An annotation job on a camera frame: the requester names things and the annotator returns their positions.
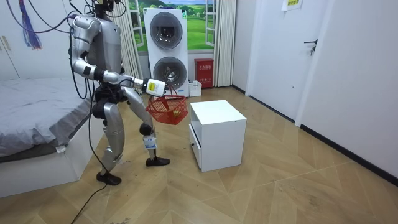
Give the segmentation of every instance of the landscape wall mural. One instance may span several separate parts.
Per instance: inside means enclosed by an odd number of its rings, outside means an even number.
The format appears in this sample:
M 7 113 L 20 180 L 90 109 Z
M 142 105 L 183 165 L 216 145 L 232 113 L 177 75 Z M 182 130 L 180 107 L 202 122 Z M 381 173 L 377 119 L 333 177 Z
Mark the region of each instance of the landscape wall mural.
M 129 0 L 130 9 L 136 9 L 135 0 Z M 146 7 L 153 8 L 162 8 L 169 7 L 174 9 L 182 9 L 187 13 L 187 39 L 188 39 L 188 50 L 196 50 L 196 49 L 213 49 L 212 46 L 206 45 L 205 42 L 205 27 L 206 27 L 206 18 L 205 18 L 205 10 L 206 10 L 206 2 L 205 0 L 138 0 L 139 10 L 140 10 L 140 18 L 141 18 L 141 26 L 142 32 L 144 36 L 144 45 L 138 48 L 138 51 L 147 51 L 146 45 L 146 34 L 145 34 L 145 25 L 144 25 L 144 13 L 143 9 Z M 212 5 L 213 0 L 209 0 L 209 12 L 213 11 Z M 136 19 L 136 15 L 131 13 L 132 23 L 134 27 L 138 26 L 138 20 Z M 213 16 L 209 16 L 208 18 L 208 27 L 213 27 Z M 135 32 L 134 37 L 136 43 L 141 42 L 139 38 L 139 33 Z M 212 42 L 213 34 L 211 31 L 208 31 L 208 41 Z

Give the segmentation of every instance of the robot knee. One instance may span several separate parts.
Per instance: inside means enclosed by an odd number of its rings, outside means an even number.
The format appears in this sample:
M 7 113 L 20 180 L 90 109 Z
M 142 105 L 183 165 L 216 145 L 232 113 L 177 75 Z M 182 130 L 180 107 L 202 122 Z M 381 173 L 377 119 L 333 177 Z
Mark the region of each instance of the robot knee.
M 143 135 L 143 136 L 149 136 L 152 134 L 153 129 L 152 126 L 146 124 L 146 123 L 142 123 L 141 126 L 139 126 L 139 132 Z

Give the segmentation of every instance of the round porthole door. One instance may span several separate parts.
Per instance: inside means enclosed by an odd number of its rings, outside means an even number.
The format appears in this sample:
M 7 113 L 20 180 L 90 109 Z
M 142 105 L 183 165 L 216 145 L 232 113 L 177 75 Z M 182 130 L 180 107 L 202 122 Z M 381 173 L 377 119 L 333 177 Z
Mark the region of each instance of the round porthole door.
M 173 49 L 178 46 L 182 32 L 180 21 L 169 12 L 158 13 L 150 23 L 150 36 L 162 49 Z
M 154 78 L 178 89 L 187 79 L 187 68 L 175 57 L 164 57 L 154 67 Z

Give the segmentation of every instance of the gray bedsheet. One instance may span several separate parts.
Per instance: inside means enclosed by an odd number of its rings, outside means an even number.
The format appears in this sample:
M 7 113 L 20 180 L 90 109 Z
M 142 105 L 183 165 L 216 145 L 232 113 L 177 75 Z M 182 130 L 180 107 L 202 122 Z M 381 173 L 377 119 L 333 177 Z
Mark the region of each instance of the gray bedsheet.
M 84 79 L 78 80 L 84 94 Z M 62 146 L 90 112 L 71 78 L 0 81 L 0 157 L 39 144 Z

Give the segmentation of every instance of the red basket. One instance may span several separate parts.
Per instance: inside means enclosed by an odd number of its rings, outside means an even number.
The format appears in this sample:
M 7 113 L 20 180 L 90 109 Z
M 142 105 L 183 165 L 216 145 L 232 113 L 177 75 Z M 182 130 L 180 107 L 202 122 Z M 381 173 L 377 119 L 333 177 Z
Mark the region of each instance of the red basket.
M 180 95 L 164 95 L 155 100 L 149 98 L 146 111 L 158 122 L 176 125 L 188 114 L 186 98 Z

